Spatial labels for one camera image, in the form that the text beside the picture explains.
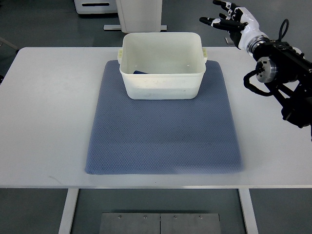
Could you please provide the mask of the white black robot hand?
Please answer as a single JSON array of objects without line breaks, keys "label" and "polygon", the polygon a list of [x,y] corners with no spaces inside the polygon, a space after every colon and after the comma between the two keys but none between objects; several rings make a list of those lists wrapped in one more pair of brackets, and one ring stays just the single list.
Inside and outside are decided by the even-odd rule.
[{"label": "white black robot hand", "polygon": [[238,49],[252,53],[258,43],[269,41],[268,36],[260,31],[257,20],[245,7],[222,0],[214,0],[213,4],[219,5],[226,14],[219,14],[218,18],[201,17],[199,21],[227,31]]}]

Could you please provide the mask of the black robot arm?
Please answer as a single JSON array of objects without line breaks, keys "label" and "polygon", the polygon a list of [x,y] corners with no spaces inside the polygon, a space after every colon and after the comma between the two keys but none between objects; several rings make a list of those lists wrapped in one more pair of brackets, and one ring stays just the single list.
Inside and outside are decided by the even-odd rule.
[{"label": "black robot arm", "polygon": [[257,36],[247,45],[256,67],[243,83],[253,93],[274,96],[282,106],[283,120],[303,128],[312,124],[312,64],[282,40],[288,27],[285,19],[277,40]]}]

